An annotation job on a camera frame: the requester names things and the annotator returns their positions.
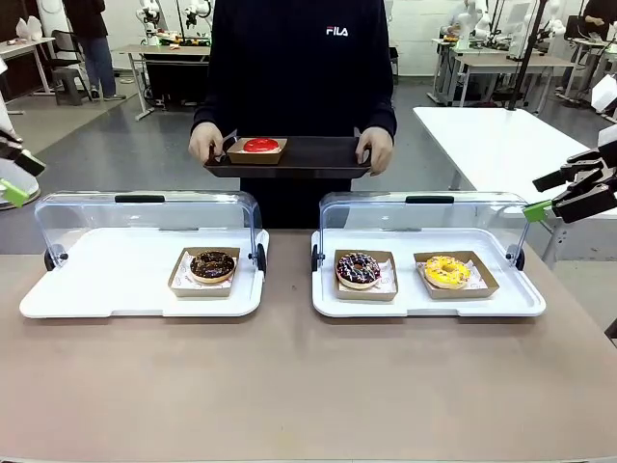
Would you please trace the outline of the person's right hand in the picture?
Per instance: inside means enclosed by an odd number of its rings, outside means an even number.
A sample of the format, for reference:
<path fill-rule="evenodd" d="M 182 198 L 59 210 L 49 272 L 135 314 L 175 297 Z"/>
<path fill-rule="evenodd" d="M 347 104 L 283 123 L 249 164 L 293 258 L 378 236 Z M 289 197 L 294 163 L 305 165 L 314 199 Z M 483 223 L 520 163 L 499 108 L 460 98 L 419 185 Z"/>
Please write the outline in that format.
<path fill-rule="evenodd" d="M 195 159 L 205 165 L 212 158 L 223 154 L 223 143 L 224 137 L 214 123 L 199 123 L 191 133 L 188 150 Z"/>

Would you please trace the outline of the person's left hand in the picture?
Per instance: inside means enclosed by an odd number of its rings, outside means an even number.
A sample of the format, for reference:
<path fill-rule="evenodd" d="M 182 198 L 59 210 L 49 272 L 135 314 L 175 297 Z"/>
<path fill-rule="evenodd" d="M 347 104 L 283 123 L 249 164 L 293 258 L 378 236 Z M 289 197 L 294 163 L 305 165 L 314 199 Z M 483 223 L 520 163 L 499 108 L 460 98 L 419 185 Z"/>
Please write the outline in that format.
<path fill-rule="evenodd" d="M 370 175 L 382 174 L 389 166 L 393 155 L 393 140 L 389 133 L 378 126 L 365 129 L 360 135 L 356 147 L 356 157 L 359 164 L 364 162 L 364 153 L 370 151 Z"/>

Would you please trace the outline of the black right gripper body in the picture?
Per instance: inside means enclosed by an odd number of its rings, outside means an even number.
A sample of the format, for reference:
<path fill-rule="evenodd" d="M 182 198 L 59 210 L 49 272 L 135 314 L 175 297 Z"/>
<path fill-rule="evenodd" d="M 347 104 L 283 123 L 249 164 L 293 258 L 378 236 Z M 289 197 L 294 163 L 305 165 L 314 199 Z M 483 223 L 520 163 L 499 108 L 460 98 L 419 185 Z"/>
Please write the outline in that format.
<path fill-rule="evenodd" d="M 616 125 L 607 127 L 599 132 L 598 151 L 605 164 L 605 183 L 609 186 L 616 185 L 616 139 Z"/>

